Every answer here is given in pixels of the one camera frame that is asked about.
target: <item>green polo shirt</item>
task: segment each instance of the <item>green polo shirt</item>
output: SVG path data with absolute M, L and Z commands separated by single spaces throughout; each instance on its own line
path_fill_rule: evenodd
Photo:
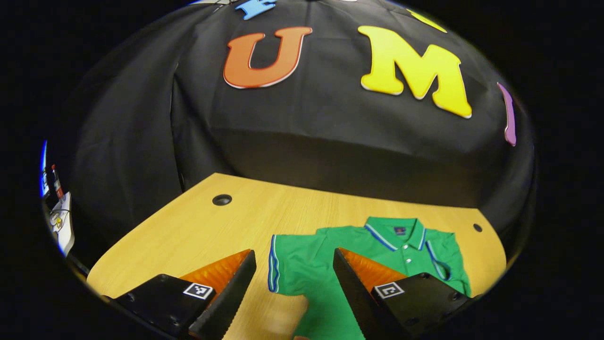
M 424 228 L 416 218 L 370 217 L 364 227 L 321 228 L 315 235 L 273 235 L 269 290 L 304 295 L 309 300 L 294 336 L 364 339 L 333 271 L 337 247 L 407 276 L 430 273 L 465 295 L 471 293 L 455 234 Z

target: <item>table hole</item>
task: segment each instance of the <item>table hole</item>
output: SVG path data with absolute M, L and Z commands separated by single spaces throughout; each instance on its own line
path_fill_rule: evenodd
M 411 318 L 405 321 L 405 326 L 413 326 L 419 322 L 418 318 Z
M 212 203 L 214 203 L 217 206 L 225 206 L 225 205 L 231 203 L 232 200 L 233 200 L 233 198 L 230 195 L 222 194 L 222 195 L 218 195 L 218 196 L 214 197 L 212 199 Z

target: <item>yellow letter m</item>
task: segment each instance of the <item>yellow letter m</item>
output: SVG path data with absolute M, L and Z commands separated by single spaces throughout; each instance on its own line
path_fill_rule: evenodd
M 358 29 L 371 41 L 371 73 L 361 78 L 361 85 L 366 90 L 401 94 L 404 86 L 396 79 L 396 64 L 416 99 L 426 96 L 438 76 L 439 88 L 432 94 L 436 106 L 464 118 L 472 117 L 459 69 L 461 61 L 456 55 L 440 46 L 430 45 L 420 56 L 396 32 L 374 26 Z

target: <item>black backdrop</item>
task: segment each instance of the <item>black backdrop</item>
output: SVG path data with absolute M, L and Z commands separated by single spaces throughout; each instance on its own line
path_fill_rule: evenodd
M 70 275 L 43 229 L 37 169 L 43 137 L 78 125 L 61 117 L 59 108 L 84 72 L 132 33 L 186 3 L 22 2 L 7 10 L 8 133 L 3 135 L 17 157 L 7 162 L 7 210 L 14 220 L 2 238 L 8 262 L 2 286 L 9 297 L 4 319 L 25 338 L 145 333 Z M 473 42 L 508 77 L 532 113 L 540 152 L 536 224 L 527 248 L 500 284 L 457 319 L 458 327 L 449 330 L 453 335 L 548 336 L 590 320 L 582 309 L 587 289 L 576 285 L 587 281 L 582 265 L 589 240 L 598 236 L 590 214 L 601 189 L 601 181 L 588 176 L 595 170 L 595 121 L 601 111 L 601 85 L 594 82 L 600 74 L 591 60 L 602 52 L 586 33 L 596 32 L 598 12 L 588 3 L 543 9 L 536 1 L 406 2 Z M 595 336 L 594 329 L 586 323 L 573 333 Z
M 513 148 L 494 133 L 506 124 L 496 85 L 511 88 L 504 77 L 455 33 L 435 34 L 388 1 L 280 1 L 246 24 L 232 8 L 180 8 L 86 73 L 59 116 L 74 127 L 71 133 L 48 136 L 48 161 L 57 164 L 73 197 L 79 237 L 73 254 L 91 267 L 89 255 L 99 257 L 182 191 L 221 172 L 364 197 L 476 207 L 512 256 L 507 241 L 525 202 L 534 152 L 518 98 L 518 144 Z M 474 118 L 443 116 L 410 93 L 359 92 L 358 78 L 369 72 L 371 59 L 369 41 L 353 38 L 359 24 L 395 29 L 418 51 L 431 41 L 459 55 Z M 305 61 L 288 82 L 258 92 L 223 81 L 229 39 L 284 25 L 314 30 L 304 43 Z M 271 41 L 272 48 L 254 50 L 256 67 L 273 61 L 279 42 Z M 427 123 L 430 129 L 423 128 Z

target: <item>shirt sleeve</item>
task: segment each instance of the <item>shirt sleeve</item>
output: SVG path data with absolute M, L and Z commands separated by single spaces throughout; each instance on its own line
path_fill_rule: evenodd
M 438 250 L 440 259 L 451 268 L 451 277 L 446 281 L 459 292 L 470 296 L 470 279 L 463 267 L 463 256 L 455 239 L 455 234 L 450 233 L 444 240 L 442 248 Z
M 325 234 L 273 235 L 268 289 L 283 295 L 303 294 L 304 288 L 309 286 L 308 278 L 315 278 L 325 270 L 324 266 L 313 265 L 325 238 Z

